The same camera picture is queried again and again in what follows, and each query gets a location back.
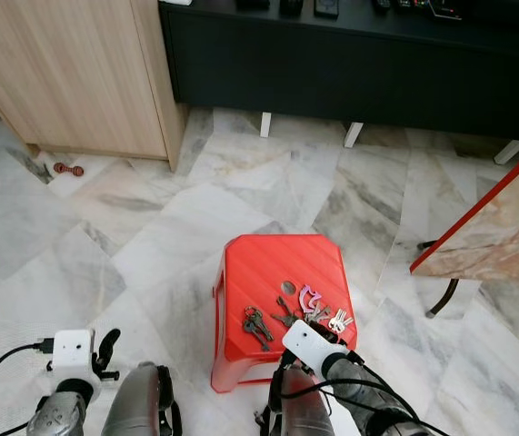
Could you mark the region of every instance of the red object on floor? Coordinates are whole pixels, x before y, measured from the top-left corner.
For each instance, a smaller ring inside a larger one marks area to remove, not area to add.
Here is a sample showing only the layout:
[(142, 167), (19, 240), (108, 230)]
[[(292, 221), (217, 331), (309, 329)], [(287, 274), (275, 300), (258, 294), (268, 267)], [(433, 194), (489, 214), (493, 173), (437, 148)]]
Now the red object on floor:
[[(284, 293), (283, 282), (295, 286), (293, 295)], [(292, 311), (301, 311), (299, 295), (304, 285), (322, 294), (319, 302), (331, 307), (332, 317), (338, 309), (344, 309), (348, 312), (346, 319), (354, 318), (340, 248), (321, 234), (247, 234), (226, 245), (213, 288), (216, 320), (211, 386), (215, 391), (229, 392), (252, 366), (279, 360), (287, 327), (271, 314), (286, 315), (277, 304), (279, 296)], [(268, 342), (269, 352), (263, 352), (253, 334), (243, 330), (247, 306), (263, 313), (264, 323), (274, 336)], [(327, 327), (328, 321), (322, 320), (321, 324)], [(356, 334), (354, 321), (340, 335), (352, 350)], [(258, 382), (269, 379), (241, 381)]]

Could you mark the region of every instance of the wooden cabinet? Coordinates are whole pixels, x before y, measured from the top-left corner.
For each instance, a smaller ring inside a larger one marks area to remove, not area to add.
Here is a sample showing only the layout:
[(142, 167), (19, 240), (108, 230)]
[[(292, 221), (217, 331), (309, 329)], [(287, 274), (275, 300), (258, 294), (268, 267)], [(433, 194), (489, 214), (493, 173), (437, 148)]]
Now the wooden cabinet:
[(42, 149), (165, 159), (185, 113), (156, 0), (0, 0), (0, 112)]

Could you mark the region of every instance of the marble floor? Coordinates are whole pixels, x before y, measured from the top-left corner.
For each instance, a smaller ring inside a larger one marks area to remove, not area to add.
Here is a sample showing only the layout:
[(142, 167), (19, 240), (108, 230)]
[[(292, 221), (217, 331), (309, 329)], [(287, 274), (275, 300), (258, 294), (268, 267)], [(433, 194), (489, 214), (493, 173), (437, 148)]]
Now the marble floor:
[[(452, 435), (519, 436), (519, 285), (412, 277), (435, 239), (516, 163), (459, 157), (455, 136), (367, 125), (353, 149), (339, 122), (193, 109), (179, 168), (104, 156), (32, 159), (0, 123), (0, 354), (59, 329), (122, 336), (111, 362), (166, 364), (185, 435), (256, 435), (267, 388), (210, 388), (222, 247), (241, 233), (323, 233), (342, 247), (358, 351), (426, 421)], [(55, 162), (85, 175), (56, 174)], [(46, 358), (0, 367), (0, 431), (47, 389)], [(85, 424), (97, 435), (119, 382)], [(338, 435), (351, 433), (341, 411)]]

